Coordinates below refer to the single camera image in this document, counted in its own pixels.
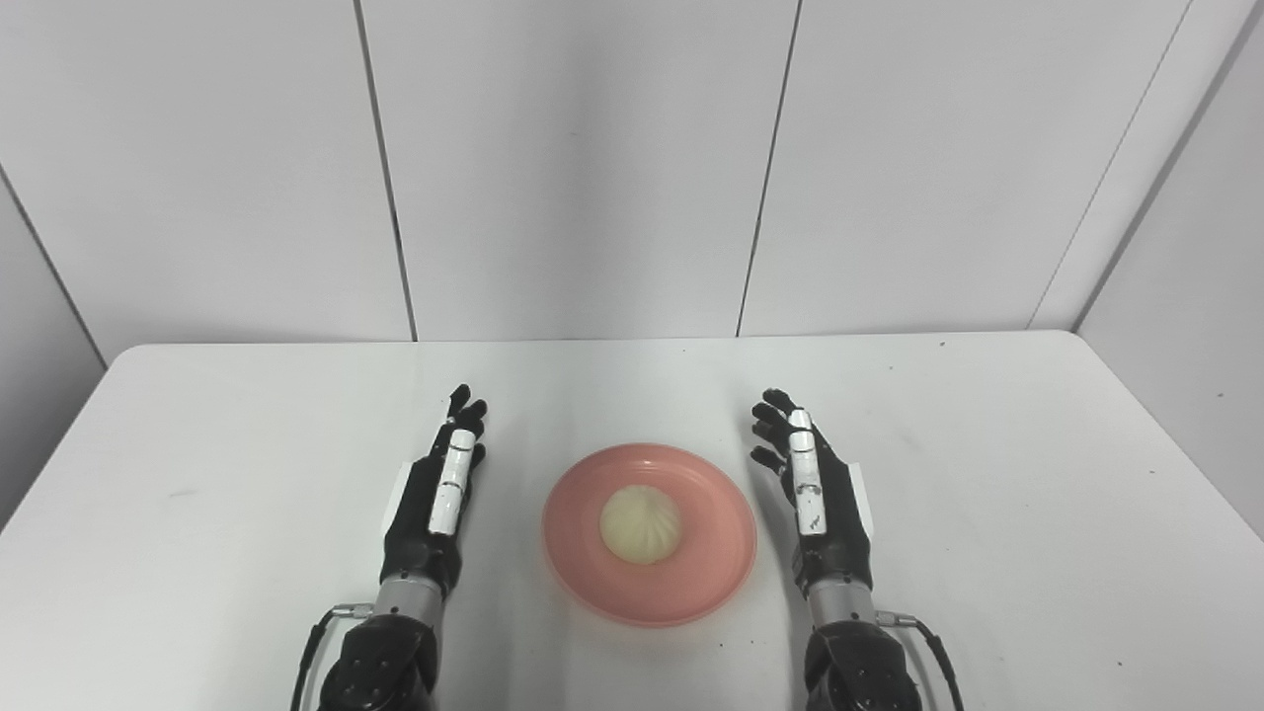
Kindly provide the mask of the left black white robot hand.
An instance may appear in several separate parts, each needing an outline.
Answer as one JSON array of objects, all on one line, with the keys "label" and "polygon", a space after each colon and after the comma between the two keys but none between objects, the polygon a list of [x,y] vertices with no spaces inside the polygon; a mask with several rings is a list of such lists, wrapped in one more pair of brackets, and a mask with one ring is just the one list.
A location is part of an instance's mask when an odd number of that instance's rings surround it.
[{"label": "left black white robot hand", "polygon": [[473,472],[485,459],[480,442],[487,402],[461,383],[447,396],[445,423],[428,454],[408,471],[404,490],[386,531],[379,581],[425,578],[439,593],[455,590],[463,571],[459,533],[471,500]]}]

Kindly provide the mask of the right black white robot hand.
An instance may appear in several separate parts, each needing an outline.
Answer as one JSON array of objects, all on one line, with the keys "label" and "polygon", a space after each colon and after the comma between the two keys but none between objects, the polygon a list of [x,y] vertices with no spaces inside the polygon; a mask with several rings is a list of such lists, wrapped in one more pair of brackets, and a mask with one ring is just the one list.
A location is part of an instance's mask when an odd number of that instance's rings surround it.
[{"label": "right black white robot hand", "polygon": [[794,510],[793,573],[800,593],[830,579],[873,590],[871,541],[849,466],[825,440],[817,420],[782,390],[763,390],[752,415],[752,431],[763,445],[750,450],[750,459],[771,472]]}]

